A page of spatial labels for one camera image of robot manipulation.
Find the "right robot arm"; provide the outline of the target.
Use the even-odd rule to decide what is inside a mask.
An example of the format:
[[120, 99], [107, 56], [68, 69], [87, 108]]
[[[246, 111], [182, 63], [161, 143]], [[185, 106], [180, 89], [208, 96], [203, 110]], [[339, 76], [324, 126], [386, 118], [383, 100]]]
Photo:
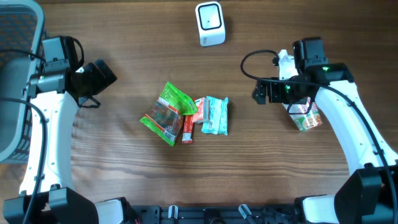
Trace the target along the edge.
[[279, 75], [257, 78], [253, 98], [263, 105], [316, 106], [344, 152], [349, 178], [333, 195], [297, 198], [302, 223], [396, 223], [397, 153], [385, 142], [344, 63], [330, 63], [319, 37], [273, 53]]

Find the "cup noodle container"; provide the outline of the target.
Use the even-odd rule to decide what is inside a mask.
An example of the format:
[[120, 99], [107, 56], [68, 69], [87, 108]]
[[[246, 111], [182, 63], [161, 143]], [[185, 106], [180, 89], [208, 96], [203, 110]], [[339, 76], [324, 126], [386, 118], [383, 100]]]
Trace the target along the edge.
[[323, 124], [317, 104], [307, 98], [306, 104], [285, 105], [284, 108], [300, 131], [307, 131]]

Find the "orange small carton box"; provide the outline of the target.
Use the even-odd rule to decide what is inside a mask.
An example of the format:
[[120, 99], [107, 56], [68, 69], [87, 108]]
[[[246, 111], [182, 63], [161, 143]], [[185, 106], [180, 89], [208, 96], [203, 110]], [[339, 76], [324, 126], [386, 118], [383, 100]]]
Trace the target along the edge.
[[194, 123], [204, 123], [209, 121], [209, 101], [206, 97], [199, 98], [194, 101], [197, 112], [192, 116], [192, 121]]

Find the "grey plastic shopping basket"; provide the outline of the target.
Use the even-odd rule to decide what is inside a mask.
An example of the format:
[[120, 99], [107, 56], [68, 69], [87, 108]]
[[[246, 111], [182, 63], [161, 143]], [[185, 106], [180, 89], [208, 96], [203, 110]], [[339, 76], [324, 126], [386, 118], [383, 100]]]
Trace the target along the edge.
[[[31, 0], [1, 1], [1, 96], [27, 100], [27, 83], [44, 58], [45, 17]], [[1, 162], [26, 164], [29, 158], [31, 110], [25, 104], [1, 102]]]

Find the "green gummy candy bag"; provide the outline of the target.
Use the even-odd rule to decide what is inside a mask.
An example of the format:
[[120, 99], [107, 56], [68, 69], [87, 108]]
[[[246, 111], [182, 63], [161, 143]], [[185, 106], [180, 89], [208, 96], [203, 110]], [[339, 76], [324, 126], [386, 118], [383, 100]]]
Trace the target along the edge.
[[174, 146], [183, 126], [184, 116], [194, 115], [197, 111], [196, 104], [188, 95], [167, 82], [155, 105], [140, 122], [168, 145]]

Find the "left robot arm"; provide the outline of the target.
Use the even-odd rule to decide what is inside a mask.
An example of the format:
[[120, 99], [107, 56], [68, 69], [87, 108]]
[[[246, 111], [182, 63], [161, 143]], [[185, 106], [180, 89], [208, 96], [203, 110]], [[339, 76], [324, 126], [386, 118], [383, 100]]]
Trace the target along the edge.
[[84, 63], [80, 42], [57, 36], [42, 42], [42, 70], [30, 76], [27, 100], [32, 110], [28, 167], [19, 196], [5, 200], [8, 223], [134, 223], [136, 214], [124, 197], [92, 202], [73, 188], [72, 129], [76, 112], [116, 81], [102, 61]]

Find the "light blue tissue pack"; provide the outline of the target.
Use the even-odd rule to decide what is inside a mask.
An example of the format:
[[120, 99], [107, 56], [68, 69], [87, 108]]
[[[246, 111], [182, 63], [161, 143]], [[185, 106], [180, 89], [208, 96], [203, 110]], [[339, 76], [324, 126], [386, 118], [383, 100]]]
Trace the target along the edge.
[[209, 102], [209, 120], [203, 123], [202, 133], [228, 135], [228, 103], [229, 98], [218, 99], [207, 96]]

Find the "red snack bar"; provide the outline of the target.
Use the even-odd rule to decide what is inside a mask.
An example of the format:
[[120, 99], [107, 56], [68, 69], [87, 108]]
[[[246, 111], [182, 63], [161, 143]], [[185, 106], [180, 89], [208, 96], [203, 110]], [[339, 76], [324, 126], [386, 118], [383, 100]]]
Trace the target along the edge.
[[183, 144], [191, 144], [193, 142], [192, 139], [193, 127], [194, 127], [193, 116], [192, 115], [185, 116], [183, 124], [183, 135], [182, 135]]

